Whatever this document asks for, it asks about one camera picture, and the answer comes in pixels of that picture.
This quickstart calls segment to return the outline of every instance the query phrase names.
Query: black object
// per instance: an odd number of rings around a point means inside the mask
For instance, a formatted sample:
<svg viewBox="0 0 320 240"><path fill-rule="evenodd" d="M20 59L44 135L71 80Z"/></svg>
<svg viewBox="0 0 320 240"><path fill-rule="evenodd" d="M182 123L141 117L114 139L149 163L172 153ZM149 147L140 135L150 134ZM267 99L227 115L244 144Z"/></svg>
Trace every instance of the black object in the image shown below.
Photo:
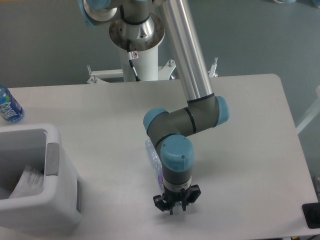
<svg viewBox="0 0 320 240"><path fill-rule="evenodd" d="M318 237L319 235L313 235L311 237L309 237L307 240L312 240L312 239L315 239L316 237Z"/></svg>
<svg viewBox="0 0 320 240"><path fill-rule="evenodd" d="M310 229L320 229L320 202L302 205L306 224Z"/></svg>
<svg viewBox="0 0 320 240"><path fill-rule="evenodd" d="M177 202L181 202L183 211L189 204L193 204L200 196L201 191L198 185L190 186L187 190L181 188L180 192L170 191L164 186L164 193L153 197L154 205L162 212L170 211L173 214L173 208Z"/></svg>

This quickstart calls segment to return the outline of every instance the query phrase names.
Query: black cable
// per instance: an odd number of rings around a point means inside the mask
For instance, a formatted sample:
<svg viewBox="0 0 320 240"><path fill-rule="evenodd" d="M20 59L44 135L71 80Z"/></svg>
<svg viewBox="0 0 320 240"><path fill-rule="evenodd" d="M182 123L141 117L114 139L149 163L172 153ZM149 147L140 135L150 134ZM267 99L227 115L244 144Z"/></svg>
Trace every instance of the black cable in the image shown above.
<svg viewBox="0 0 320 240"><path fill-rule="evenodd" d="M131 43L131 41L128 39L126 41L126 51L127 51L127 53L130 53L130 43ZM135 81L136 82L141 82L141 79L139 78L137 70L136 70L136 68L134 66L134 62L131 59L129 60L129 64L130 64L130 67L132 68L132 71L133 71L133 74L134 74L134 77L135 77Z"/></svg>
<svg viewBox="0 0 320 240"><path fill-rule="evenodd" d="M318 237L318 236L319 236L319 234L318 234L318 235L311 236L311 237L309 237L307 240L314 239L314 238L316 238L316 237Z"/></svg>

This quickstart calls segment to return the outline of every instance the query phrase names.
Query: blue bottle label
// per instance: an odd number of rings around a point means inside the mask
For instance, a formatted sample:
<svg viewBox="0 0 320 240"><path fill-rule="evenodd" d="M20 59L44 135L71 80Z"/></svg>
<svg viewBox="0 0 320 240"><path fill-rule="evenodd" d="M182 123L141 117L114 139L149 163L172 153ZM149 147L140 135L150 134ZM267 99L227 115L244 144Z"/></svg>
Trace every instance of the blue bottle label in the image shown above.
<svg viewBox="0 0 320 240"><path fill-rule="evenodd" d="M16 99L10 94L1 99L0 115L7 121L13 121L20 118L23 109Z"/></svg>

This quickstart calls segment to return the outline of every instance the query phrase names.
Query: silver arm tube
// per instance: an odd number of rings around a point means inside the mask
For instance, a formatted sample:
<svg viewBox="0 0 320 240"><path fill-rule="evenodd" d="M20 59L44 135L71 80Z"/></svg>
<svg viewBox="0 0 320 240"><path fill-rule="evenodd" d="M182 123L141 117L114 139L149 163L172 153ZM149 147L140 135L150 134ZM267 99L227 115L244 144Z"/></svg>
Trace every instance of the silver arm tube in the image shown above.
<svg viewBox="0 0 320 240"><path fill-rule="evenodd" d="M187 0L154 0L163 18L188 101L213 95L208 70Z"/></svg>

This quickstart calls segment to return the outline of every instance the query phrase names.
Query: paper in bin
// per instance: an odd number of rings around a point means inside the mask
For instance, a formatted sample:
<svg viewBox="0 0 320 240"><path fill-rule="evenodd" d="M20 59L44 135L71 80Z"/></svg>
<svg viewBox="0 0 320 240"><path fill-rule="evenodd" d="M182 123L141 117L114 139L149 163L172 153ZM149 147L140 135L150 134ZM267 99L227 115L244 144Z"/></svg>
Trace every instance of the paper in bin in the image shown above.
<svg viewBox="0 0 320 240"><path fill-rule="evenodd" d="M9 199L35 196L44 188L44 175L38 170L26 165L18 184Z"/></svg>

